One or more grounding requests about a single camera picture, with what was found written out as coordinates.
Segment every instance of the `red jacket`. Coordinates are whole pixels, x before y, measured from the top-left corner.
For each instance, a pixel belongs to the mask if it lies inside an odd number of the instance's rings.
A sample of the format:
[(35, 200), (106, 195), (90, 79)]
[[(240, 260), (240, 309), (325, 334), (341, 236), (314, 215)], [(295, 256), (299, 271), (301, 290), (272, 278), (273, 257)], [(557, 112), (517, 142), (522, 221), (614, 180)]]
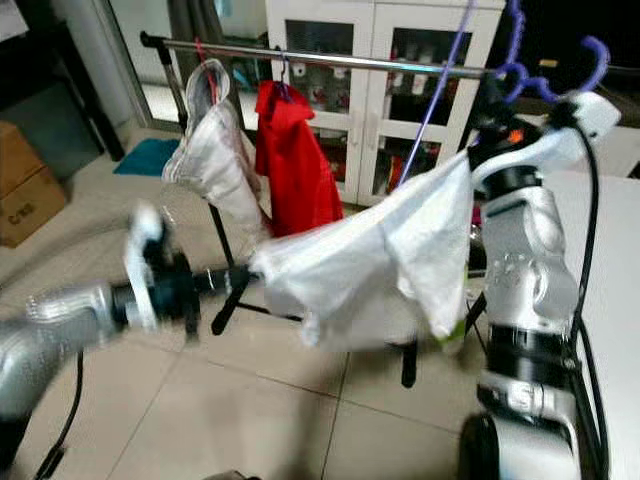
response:
[(306, 99), (287, 85), (260, 84), (256, 104), (256, 171), (269, 177), (271, 217), (276, 237), (291, 235), (342, 218), (342, 204), (322, 153), (306, 120), (314, 114)]

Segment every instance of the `black cable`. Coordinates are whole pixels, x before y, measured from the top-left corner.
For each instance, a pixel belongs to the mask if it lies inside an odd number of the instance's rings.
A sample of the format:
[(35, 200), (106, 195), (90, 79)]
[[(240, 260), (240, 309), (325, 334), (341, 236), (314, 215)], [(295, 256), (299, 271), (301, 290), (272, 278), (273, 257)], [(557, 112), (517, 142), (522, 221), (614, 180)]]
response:
[(36, 472), (35, 480), (44, 480), (47, 478), (51, 478), (51, 474), (53, 473), (53, 468), (57, 465), (57, 463), (62, 458), (62, 454), (64, 453), (64, 440), (71, 429), (71, 425), (73, 424), (73, 420), (76, 417), (76, 413), (78, 411), (78, 406), (80, 405), (80, 398), (82, 397), (82, 379), (83, 379), (83, 371), (84, 371), (84, 355), (82, 350), (78, 353), (77, 360), (77, 371), (76, 371), (76, 393), (73, 397), (73, 403), (71, 404), (71, 410), (69, 410), (69, 415), (67, 416), (67, 420), (64, 422), (64, 426), (62, 427), (62, 431), (58, 436), (56, 442), (51, 446), (47, 456), (42, 461), (40, 468)]
[(589, 274), (591, 272), (591, 261), (593, 260), (593, 245), (596, 239), (596, 223), (598, 221), (598, 204), (600, 202), (600, 184), (598, 181), (598, 162), (596, 155), (593, 152), (591, 143), (587, 134), (582, 127), (575, 121), (570, 125), (578, 135), (584, 144), (584, 148), (587, 151), (587, 160), (589, 163), (589, 173), (591, 176), (591, 206), (589, 208), (589, 226), (587, 227), (587, 240), (584, 247), (584, 259), (582, 261), (582, 273), (580, 275), (580, 285), (578, 289), (578, 304), (573, 314), (573, 324), (571, 325), (571, 350), (575, 351), (576, 344), (578, 343), (578, 330), (582, 323), (582, 309), (584, 307), (584, 301), (587, 293), (587, 286), (589, 285)]
[(591, 402), (587, 393), (587, 386), (584, 382), (581, 369), (575, 369), (569, 377), (571, 392), (576, 399), (576, 413), (579, 424), (583, 429), (586, 452), (590, 454), (590, 462), (585, 462), (586, 466), (595, 473), (596, 466), (602, 465), (602, 452), (600, 450), (600, 437), (598, 427), (591, 410)]
[(585, 359), (587, 361), (587, 372), (591, 381), (591, 391), (593, 393), (593, 404), (596, 408), (596, 418), (598, 419), (598, 436), (600, 437), (600, 459), (602, 478), (609, 478), (609, 435), (607, 433), (607, 423), (604, 416), (604, 408), (602, 404), (602, 396), (600, 395), (600, 382), (596, 375), (596, 368), (593, 361), (593, 351), (591, 350), (591, 341), (587, 327), (580, 317), (579, 326), (580, 338), (582, 338), (582, 346), (584, 347)]
[(582, 273), (580, 275), (580, 285), (578, 290), (578, 304), (573, 315), (573, 324), (571, 325), (571, 336), (569, 339), (570, 350), (577, 360), (577, 343), (578, 335), (582, 337), (584, 346), (585, 359), (587, 363), (587, 371), (591, 380), (591, 390), (593, 392), (593, 403), (596, 410), (596, 418), (598, 420), (598, 436), (600, 437), (601, 451), (601, 475), (602, 478), (609, 477), (609, 437), (607, 434), (607, 426), (604, 416), (604, 407), (602, 404), (602, 396), (600, 394), (600, 382), (595, 369), (595, 361), (593, 359), (593, 351), (589, 340), (587, 327), (582, 318), (582, 310), (589, 285), (589, 274), (591, 272), (591, 262), (593, 260), (593, 247), (596, 237), (596, 224), (598, 221), (598, 205), (600, 201), (600, 184), (598, 180), (598, 162), (595, 153), (589, 142), (589, 137), (575, 119), (569, 125), (573, 128), (587, 151), (587, 160), (589, 163), (589, 173), (591, 177), (591, 203), (589, 208), (589, 224), (587, 227), (587, 239), (585, 242), (584, 259), (582, 262)]

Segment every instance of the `silver robotic arm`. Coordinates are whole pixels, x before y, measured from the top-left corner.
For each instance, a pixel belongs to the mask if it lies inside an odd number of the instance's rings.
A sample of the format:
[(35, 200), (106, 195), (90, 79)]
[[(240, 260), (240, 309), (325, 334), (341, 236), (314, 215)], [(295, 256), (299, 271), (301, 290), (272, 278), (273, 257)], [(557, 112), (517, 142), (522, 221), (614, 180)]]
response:
[(0, 322), (0, 478), (31, 413), (70, 358), (106, 345), (125, 328), (154, 331), (169, 319), (193, 339), (199, 296), (228, 294), (250, 277), (245, 266), (193, 274), (184, 255), (170, 251), (163, 219), (144, 205), (134, 213), (124, 260), (128, 283), (52, 291), (30, 299), (19, 318)]
[[(619, 119), (594, 93), (559, 108), (590, 142)], [(459, 478), (579, 479), (575, 378), (581, 373), (569, 342), (579, 291), (564, 260), (553, 194), (541, 178), (580, 159), (583, 145), (553, 116), (541, 131), (517, 119), (486, 129), (469, 148), (475, 187), (488, 197), (482, 217), (490, 336), (477, 389), (486, 411), (465, 423)]]

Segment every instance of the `cardboard box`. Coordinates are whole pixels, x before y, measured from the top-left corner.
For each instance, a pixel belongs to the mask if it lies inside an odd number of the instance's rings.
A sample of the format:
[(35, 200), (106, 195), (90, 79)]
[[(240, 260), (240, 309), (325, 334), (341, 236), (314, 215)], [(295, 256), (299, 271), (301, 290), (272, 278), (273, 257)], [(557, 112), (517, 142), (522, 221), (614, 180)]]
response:
[(0, 244), (18, 246), (64, 204), (62, 188), (17, 127), (0, 122)]
[(18, 127), (0, 122), (0, 198), (11, 193), (43, 166)]
[(15, 248), (64, 208), (62, 188), (47, 167), (0, 200), (0, 243)]

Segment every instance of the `blue mat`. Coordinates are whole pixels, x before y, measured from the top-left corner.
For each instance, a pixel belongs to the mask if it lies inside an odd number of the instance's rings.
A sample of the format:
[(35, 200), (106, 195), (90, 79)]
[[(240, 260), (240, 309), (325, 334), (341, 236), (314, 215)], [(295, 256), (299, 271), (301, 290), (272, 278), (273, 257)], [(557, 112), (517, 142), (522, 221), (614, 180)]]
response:
[(116, 167), (118, 175), (161, 177), (162, 169), (178, 147), (178, 140), (143, 140)]

